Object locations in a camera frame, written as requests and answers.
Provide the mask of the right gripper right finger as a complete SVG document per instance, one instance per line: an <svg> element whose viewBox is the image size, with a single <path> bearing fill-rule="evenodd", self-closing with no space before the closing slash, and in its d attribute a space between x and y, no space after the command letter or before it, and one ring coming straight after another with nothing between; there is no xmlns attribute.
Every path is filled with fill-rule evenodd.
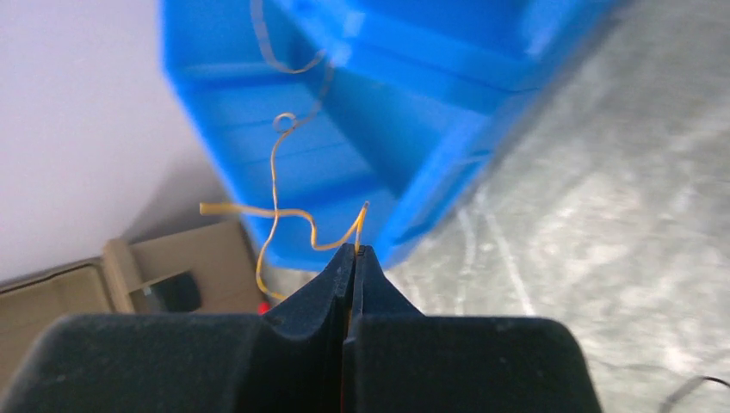
<svg viewBox="0 0 730 413"><path fill-rule="evenodd" d="M352 273L343 342L345 412L598 412L571 331L546 317L428 316L371 247Z"/></svg>

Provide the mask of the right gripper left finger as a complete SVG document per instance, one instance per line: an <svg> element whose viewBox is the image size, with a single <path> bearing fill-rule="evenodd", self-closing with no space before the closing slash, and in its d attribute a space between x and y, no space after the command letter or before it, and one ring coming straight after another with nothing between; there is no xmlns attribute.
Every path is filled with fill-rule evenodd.
<svg viewBox="0 0 730 413"><path fill-rule="evenodd" d="M356 248L263 315L90 314L47 329L4 412L348 412Z"/></svg>

